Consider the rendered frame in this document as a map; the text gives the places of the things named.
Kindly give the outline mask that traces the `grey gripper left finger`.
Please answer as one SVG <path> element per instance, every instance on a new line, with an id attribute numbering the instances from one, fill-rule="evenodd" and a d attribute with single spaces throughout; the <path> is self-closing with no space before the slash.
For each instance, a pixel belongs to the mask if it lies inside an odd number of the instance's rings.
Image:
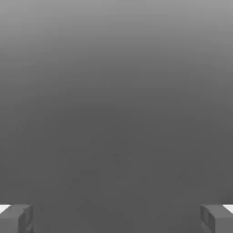
<path id="1" fill-rule="evenodd" d="M 0 204 L 0 233 L 34 233 L 34 207 Z"/>

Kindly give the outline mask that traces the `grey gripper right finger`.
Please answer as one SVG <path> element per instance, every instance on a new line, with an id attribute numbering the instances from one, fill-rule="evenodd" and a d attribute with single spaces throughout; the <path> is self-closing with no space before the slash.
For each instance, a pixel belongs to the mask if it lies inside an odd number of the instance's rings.
<path id="1" fill-rule="evenodd" d="M 203 233 L 233 233 L 233 204 L 200 206 Z"/>

